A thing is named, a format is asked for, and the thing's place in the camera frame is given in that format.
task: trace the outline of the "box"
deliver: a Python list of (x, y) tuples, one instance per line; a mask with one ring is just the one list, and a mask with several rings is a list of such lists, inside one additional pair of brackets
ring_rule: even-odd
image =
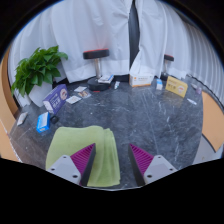
[(175, 79), (171, 76), (168, 76), (166, 83), (166, 90), (176, 93), (181, 97), (185, 97), (187, 89), (188, 89), (187, 83)]
[(137, 86), (150, 86), (152, 83), (152, 80), (154, 78), (154, 75), (150, 74), (143, 74), (143, 75), (129, 75), (129, 84), (132, 87)]
[(56, 86), (43, 100), (49, 113), (56, 114), (69, 98), (65, 84)]
[(162, 90), (162, 88), (163, 88), (162, 80), (157, 79), (156, 82), (157, 82), (156, 89)]
[(50, 129), (50, 114), (46, 112), (38, 117), (36, 130), (39, 133), (42, 133), (49, 129)]

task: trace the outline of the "orange wall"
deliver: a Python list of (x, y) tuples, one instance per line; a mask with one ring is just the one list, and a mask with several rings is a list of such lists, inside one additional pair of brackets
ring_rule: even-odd
[(3, 60), (2, 60), (2, 87), (3, 87), (3, 92), (5, 95), (5, 99), (7, 101), (8, 107), (11, 110), (11, 113), (15, 115), (15, 113), (18, 110), (18, 107), (12, 97), (11, 94), (11, 89), (9, 86), (9, 79), (8, 79), (8, 56), (9, 56), (9, 50), (10, 47), (8, 48)]
[(2, 124), (0, 123), (0, 155), (3, 159), (8, 159), (8, 160), (12, 160), (12, 161), (17, 161), (18, 159), (14, 153), (14, 151), (12, 150), (9, 138), (4, 130), (4, 127), (2, 126)]
[(8, 83), (8, 53), (9, 50), (0, 64), (0, 119), (9, 133), (15, 123), (14, 114), (18, 108), (11, 96)]
[(0, 155), (3, 159), (18, 161), (6, 134), (6, 131), (8, 133), (11, 131), (15, 123), (14, 114), (18, 110), (8, 82), (8, 53), (9, 50), (0, 64)]
[(224, 143), (224, 115), (218, 104), (207, 93), (203, 96), (203, 135), (218, 151)]

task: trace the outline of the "stool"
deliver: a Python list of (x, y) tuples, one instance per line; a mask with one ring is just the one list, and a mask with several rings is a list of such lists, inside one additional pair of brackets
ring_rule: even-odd
[(162, 72), (161, 77), (160, 77), (160, 79), (163, 81), (167, 81), (167, 78), (169, 75), (169, 74), (167, 74), (167, 64), (168, 64), (168, 62), (171, 62), (171, 61), (174, 61), (174, 57), (165, 54), (164, 55), (164, 71)]
[(100, 58), (109, 56), (109, 49), (98, 49), (83, 52), (84, 59), (93, 59), (96, 68), (96, 77), (88, 80), (88, 88), (92, 91), (103, 91), (110, 87), (110, 84), (98, 83), (98, 79), (101, 78)]

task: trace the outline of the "potted plant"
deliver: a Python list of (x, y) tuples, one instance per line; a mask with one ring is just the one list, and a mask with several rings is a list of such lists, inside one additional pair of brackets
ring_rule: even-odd
[(58, 52), (58, 46), (49, 49), (37, 48), (29, 58), (24, 58), (16, 68), (16, 80), (11, 87), (12, 95), (18, 89), (22, 97), (29, 95), (39, 107), (44, 97), (52, 90), (53, 79), (60, 77), (57, 69), (61, 58), (68, 59), (67, 54)]

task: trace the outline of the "plant pot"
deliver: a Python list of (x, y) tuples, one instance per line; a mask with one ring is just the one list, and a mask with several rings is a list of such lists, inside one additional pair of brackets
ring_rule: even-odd
[(34, 85), (31, 90), (29, 97), (30, 99), (38, 106), (42, 107), (44, 98), (50, 93), (52, 90), (52, 85), (46, 82), (42, 83), (42, 86)]

